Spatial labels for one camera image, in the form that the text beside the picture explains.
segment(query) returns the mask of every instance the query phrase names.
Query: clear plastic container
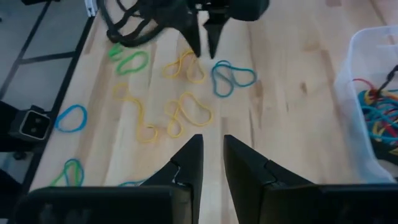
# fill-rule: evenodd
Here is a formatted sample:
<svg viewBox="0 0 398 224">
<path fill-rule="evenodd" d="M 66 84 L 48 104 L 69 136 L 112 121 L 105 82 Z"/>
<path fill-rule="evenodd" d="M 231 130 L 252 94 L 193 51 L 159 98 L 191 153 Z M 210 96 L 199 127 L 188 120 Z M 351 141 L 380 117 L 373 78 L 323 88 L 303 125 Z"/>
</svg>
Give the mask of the clear plastic container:
<svg viewBox="0 0 398 224">
<path fill-rule="evenodd" d="M 357 32 L 351 39 L 348 56 L 334 84 L 351 161 L 359 176 L 367 183 L 393 183 L 395 180 L 374 155 L 357 98 L 359 92 L 369 87 L 362 82 L 353 82 L 353 79 L 363 78 L 376 87 L 381 86 L 387 74 L 398 64 L 397 37 L 398 26 Z M 398 89 L 398 76 L 386 89 Z"/>
</svg>

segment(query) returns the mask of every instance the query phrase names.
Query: wooden tabletop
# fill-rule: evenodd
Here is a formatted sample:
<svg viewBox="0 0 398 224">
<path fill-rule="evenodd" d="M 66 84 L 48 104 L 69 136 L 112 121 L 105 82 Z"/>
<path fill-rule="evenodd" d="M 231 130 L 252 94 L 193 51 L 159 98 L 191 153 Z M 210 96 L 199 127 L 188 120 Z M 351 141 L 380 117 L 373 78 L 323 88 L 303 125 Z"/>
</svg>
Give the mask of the wooden tabletop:
<svg viewBox="0 0 398 224">
<path fill-rule="evenodd" d="M 110 2 L 108 8 L 116 20 L 122 12 L 114 1 Z M 61 108 L 64 111 L 74 104 L 85 106 L 87 125 L 76 133 L 52 131 L 31 189 L 48 186 L 70 158 L 83 164 L 84 186 L 118 185 L 148 178 L 196 133 L 202 133 L 205 142 L 201 223 L 237 223 L 221 153 L 225 134 L 234 135 L 314 183 L 361 182 L 343 141 L 333 80 L 346 57 L 351 36 L 366 27 L 396 24 L 397 12 L 395 0 L 272 1 L 256 22 L 231 19 L 213 60 L 201 26 L 199 61 L 206 71 L 202 84 L 190 83 L 185 72 L 176 79 L 162 76 L 164 66 L 188 49 L 173 29 L 150 44 L 124 49 L 124 57 L 146 51 L 149 64 L 140 72 L 118 75 L 119 62 L 108 57 L 113 45 L 106 37 L 104 22 L 97 16 Z M 199 20 L 204 23 L 206 14 L 201 12 Z M 137 26 L 137 21 L 128 26 Z M 130 61 L 124 68 L 137 67 L 141 60 Z M 236 88 L 229 98 L 218 98 L 213 94 L 210 70 L 219 60 L 253 68 L 258 81 L 248 88 Z M 236 76 L 242 82 L 250 80 L 247 73 Z M 113 98 L 113 87 L 118 83 L 128 83 L 131 95 L 142 101 L 145 124 L 157 128 L 156 141 L 137 141 L 139 110 L 134 103 Z M 219 87 L 220 91 L 228 90 L 222 83 Z M 170 117 L 164 113 L 164 106 L 186 91 L 211 108 L 213 122 L 196 127 L 179 115 L 185 130 L 181 137 L 171 138 L 167 134 Z M 186 99 L 183 105 L 195 121 L 208 119 L 207 111 L 194 106 L 192 100 Z M 81 113 L 76 111 L 62 124 L 72 128 L 80 121 Z M 153 130 L 141 131 L 145 138 L 152 137 Z"/>
</svg>

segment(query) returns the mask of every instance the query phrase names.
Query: floor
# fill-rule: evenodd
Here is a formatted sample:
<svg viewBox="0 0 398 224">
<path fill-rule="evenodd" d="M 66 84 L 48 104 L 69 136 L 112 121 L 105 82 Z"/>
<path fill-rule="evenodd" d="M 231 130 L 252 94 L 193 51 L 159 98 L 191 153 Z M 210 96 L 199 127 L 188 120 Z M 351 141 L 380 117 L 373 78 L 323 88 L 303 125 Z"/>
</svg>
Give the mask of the floor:
<svg viewBox="0 0 398 224">
<path fill-rule="evenodd" d="M 0 0 L 0 17 L 0 100 L 50 111 L 87 22 L 84 1 Z M 22 182 L 31 157 L 15 161 L 0 153 L 0 169 Z"/>
</svg>

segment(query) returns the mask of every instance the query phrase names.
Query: rubber band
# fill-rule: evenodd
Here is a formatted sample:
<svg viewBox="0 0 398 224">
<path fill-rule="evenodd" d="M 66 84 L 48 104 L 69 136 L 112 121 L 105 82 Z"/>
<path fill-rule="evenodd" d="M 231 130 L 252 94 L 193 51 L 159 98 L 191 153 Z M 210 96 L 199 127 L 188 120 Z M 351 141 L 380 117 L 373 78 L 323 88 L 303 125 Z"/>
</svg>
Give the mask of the rubber band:
<svg viewBox="0 0 398 224">
<path fill-rule="evenodd" d="M 123 46 L 120 43 L 114 44 L 111 50 L 108 52 L 108 56 L 112 62 L 117 62 L 122 59 L 122 55 L 120 57 L 115 57 L 123 52 Z"/>
<path fill-rule="evenodd" d="M 369 136 L 376 141 L 397 144 L 398 134 L 398 90 L 381 90 L 376 94 L 376 87 L 367 80 L 357 78 L 370 87 L 358 94 L 359 104 L 365 116 Z"/>
<path fill-rule="evenodd" d="M 201 65 L 201 63 L 199 62 L 199 59 L 196 58 L 195 54 L 193 53 L 192 50 L 188 50 L 187 52 L 185 52 L 184 54 L 182 54 L 175 62 L 169 63 L 167 64 L 164 68 L 163 68 L 163 77 L 165 78 L 177 78 L 178 75 L 181 73 L 181 67 L 182 67 L 182 62 L 184 60 L 185 57 L 187 57 L 188 55 L 193 55 L 191 62 L 189 63 L 188 69 L 187 69 L 187 79 L 188 81 L 195 83 L 195 84 L 201 84 L 205 81 L 206 79 L 206 73 Z M 194 80 L 192 75 L 193 75 L 193 64 L 197 62 L 198 67 L 199 67 L 199 71 L 202 74 L 202 77 L 200 80 Z M 178 69 L 174 74 L 168 75 L 166 74 L 166 71 L 169 67 L 172 67 L 174 65 L 178 65 Z"/>
<path fill-rule="evenodd" d="M 75 173 L 74 173 L 74 178 L 73 178 L 74 184 L 71 184 L 71 181 L 69 180 L 69 175 L 68 175 L 68 171 L 70 170 L 70 168 L 72 166 L 75 167 Z M 85 179 L 85 171 L 84 171 L 83 166 L 81 165 L 80 161 L 78 159 L 67 160 L 63 165 L 63 170 L 58 175 L 58 177 L 56 177 L 53 181 L 51 181 L 50 186 L 51 187 L 56 186 L 62 177 L 65 178 L 66 186 L 81 187 L 83 185 L 83 182 Z"/>
<path fill-rule="evenodd" d="M 228 78 L 225 75 L 223 75 L 222 73 L 220 73 L 218 71 L 219 67 L 224 67 L 224 68 L 228 68 L 230 70 L 230 77 Z M 233 71 L 239 71 L 239 72 L 249 72 L 252 76 L 253 79 L 248 82 L 248 83 L 240 83 L 237 81 L 237 79 L 235 78 L 234 72 Z M 221 94 L 218 92 L 217 90 L 217 81 L 216 78 L 220 78 L 222 79 L 224 82 L 226 82 L 229 85 L 229 91 L 227 92 L 227 94 Z M 211 80 L 213 82 L 213 92 L 216 96 L 220 97 L 220 98 L 226 98 L 231 96 L 231 94 L 234 91 L 234 87 L 248 87 L 251 86 L 253 84 L 255 84 L 255 82 L 257 81 L 258 77 L 257 77 L 257 73 L 250 68 L 238 68 L 238 67 L 234 67 L 232 66 L 231 62 L 227 61 L 227 60 L 220 60 L 219 62 L 216 63 L 216 65 L 211 69 Z"/>
<path fill-rule="evenodd" d="M 133 60 L 135 57 L 140 56 L 140 55 L 144 57 L 144 61 L 141 65 L 139 65 L 137 68 L 122 70 L 123 65 L 125 65 L 126 63 L 128 63 L 129 61 Z M 143 50 L 137 51 L 134 54 L 123 59 L 119 63 L 119 65 L 116 67 L 116 72 L 119 75 L 127 75 L 128 73 L 137 73 L 137 72 L 141 71 L 143 68 L 145 68 L 145 66 L 147 66 L 148 61 L 149 61 L 149 56 L 148 56 L 147 52 L 145 52 Z"/>
<path fill-rule="evenodd" d="M 189 115 L 187 114 L 187 112 L 184 110 L 184 107 L 183 107 L 183 99 L 184 99 L 185 97 L 190 97 L 190 98 L 192 98 L 192 99 L 195 101 L 195 103 L 196 103 L 197 105 L 199 105 L 199 106 L 202 107 L 203 109 L 209 111 L 209 114 L 210 114 L 209 120 L 206 121 L 206 122 L 204 122 L 204 123 L 198 123 L 198 122 L 194 121 L 191 117 L 189 117 Z M 169 106 L 170 106 L 172 103 L 177 104 L 177 107 L 176 107 L 174 113 L 169 113 L 168 108 L 169 108 Z M 191 123 L 191 124 L 193 124 L 193 125 L 195 125 L 195 126 L 198 126 L 198 127 L 205 126 L 205 125 L 207 125 L 207 124 L 210 124 L 210 123 L 213 121 L 213 112 L 209 109 L 209 107 L 207 107 L 207 106 L 205 106 L 204 104 L 200 103 L 200 102 L 198 101 L 198 99 L 193 95 L 193 93 L 188 92 L 188 91 L 186 91 L 185 93 L 182 93 L 181 96 L 180 96 L 180 99 L 179 99 L 178 101 L 177 101 L 177 100 L 170 100 L 170 101 L 168 101 L 168 102 L 166 103 L 166 105 L 165 105 L 164 111 L 165 111 L 165 114 L 167 114 L 167 115 L 169 115 L 169 116 L 171 117 L 171 120 L 170 120 L 170 122 L 169 122 L 169 125 L 167 126 L 167 134 L 169 134 L 169 136 L 172 137 L 172 138 L 178 138 L 178 137 L 180 137 L 180 136 L 182 135 L 183 131 L 184 131 L 183 125 L 182 125 L 181 121 L 178 119 L 178 113 L 179 113 L 180 111 L 182 112 L 182 114 L 184 115 L 184 117 L 187 119 L 187 121 L 188 121 L 189 123 Z M 178 132 L 178 134 L 173 134 L 173 133 L 172 133 L 172 128 L 173 128 L 173 125 L 174 125 L 175 123 L 177 123 L 177 126 L 180 128 L 180 131 Z"/>
<path fill-rule="evenodd" d="M 75 129 L 71 129 L 71 130 L 67 130 L 67 129 L 63 129 L 60 127 L 60 123 L 61 121 L 70 113 L 72 112 L 74 109 L 79 108 L 81 109 L 81 111 L 83 112 L 83 120 L 81 121 L 81 124 L 79 127 L 75 128 Z M 87 110 L 84 106 L 82 105 L 71 105 L 68 109 L 66 109 L 64 112 L 62 112 L 60 115 L 58 115 L 58 117 L 55 120 L 55 124 L 54 127 L 55 129 L 57 129 L 58 131 L 61 131 L 63 133 L 74 133 L 77 131 L 81 131 L 87 124 Z"/>
<path fill-rule="evenodd" d="M 120 89 L 124 89 L 124 91 L 125 91 L 125 94 L 123 97 L 118 97 L 118 91 Z M 119 83 L 119 84 L 115 85 L 113 87 L 113 98 L 116 100 L 132 102 L 138 106 L 139 115 L 138 115 L 138 124 L 137 124 L 137 128 L 136 128 L 136 138 L 141 143 L 148 143 L 148 142 L 155 141 L 157 138 L 157 134 L 158 134 L 157 129 L 155 126 L 153 126 L 151 124 L 148 124 L 148 125 L 144 124 L 144 115 L 145 115 L 144 106 L 142 105 L 141 101 L 138 98 L 135 98 L 130 94 L 128 83 Z M 143 127 L 143 126 L 145 126 L 145 128 L 151 128 L 154 130 L 154 136 L 152 138 L 144 139 L 141 136 L 141 127 Z"/>
<path fill-rule="evenodd" d="M 124 182 L 124 183 L 119 184 L 118 187 L 124 187 L 124 186 L 127 186 L 127 185 L 133 185 L 133 186 L 135 186 L 135 187 L 138 187 L 138 186 L 140 186 L 142 183 L 144 183 L 146 180 L 147 180 L 147 179 L 144 179 L 144 180 L 137 180 L 137 181 L 127 181 L 127 182 Z"/>
</svg>

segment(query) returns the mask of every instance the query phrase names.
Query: green rubber band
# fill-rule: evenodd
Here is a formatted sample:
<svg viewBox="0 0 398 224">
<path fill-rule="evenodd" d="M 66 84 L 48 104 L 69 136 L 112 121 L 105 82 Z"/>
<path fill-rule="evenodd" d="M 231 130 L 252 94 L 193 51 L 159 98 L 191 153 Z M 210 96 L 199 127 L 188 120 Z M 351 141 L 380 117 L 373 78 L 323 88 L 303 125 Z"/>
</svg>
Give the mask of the green rubber band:
<svg viewBox="0 0 398 224">
<path fill-rule="evenodd" d="M 142 56 L 144 57 L 144 62 L 143 62 L 140 66 L 138 66 L 137 68 L 126 69 L 126 70 L 122 71 L 123 65 L 125 65 L 126 63 L 128 63 L 128 61 L 133 60 L 135 57 L 137 57 L 137 56 L 139 56 L 139 55 L 142 55 Z M 136 72 L 139 72 L 139 71 L 141 71 L 143 68 L 145 68 L 145 66 L 147 66 L 148 61 L 149 61 L 149 56 L 148 56 L 148 53 L 147 53 L 147 52 L 142 51 L 142 50 L 137 51 L 136 53 L 134 53 L 134 54 L 132 54 L 132 55 L 126 57 L 125 59 L 123 59 L 123 61 L 121 61 L 121 62 L 119 63 L 119 65 L 118 65 L 118 67 L 116 68 L 116 72 L 117 72 L 119 75 L 126 75 L 126 74 L 128 74 L 128 73 L 136 73 Z"/>
<path fill-rule="evenodd" d="M 82 171 L 82 167 L 80 166 L 79 163 L 77 163 L 77 161 L 68 161 L 65 164 L 63 171 L 58 175 L 58 177 L 55 178 L 53 181 L 51 181 L 50 186 L 51 187 L 56 186 L 56 184 L 60 181 L 60 179 L 65 175 L 67 175 L 69 168 L 71 168 L 72 166 L 74 166 L 75 168 L 75 180 L 74 180 L 75 183 L 71 184 L 71 186 L 76 186 L 76 187 L 81 186 L 83 183 L 83 179 L 81 179 L 82 174 L 80 173 Z"/>
<path fill-rule="evenodd" d="M 123 47 L 121 44 L 117 43 L 117 44 L 113 45 L 111 50 L 109 50 L 108 56 L 111 59 L 111 61 L 117 62 L 118 60 L 122 59 L 122 55 L 120 55 L 120 57 L 115 57 L 115 56 L 120 54 L 121 52 L 123 52 Z"/>
</svg>

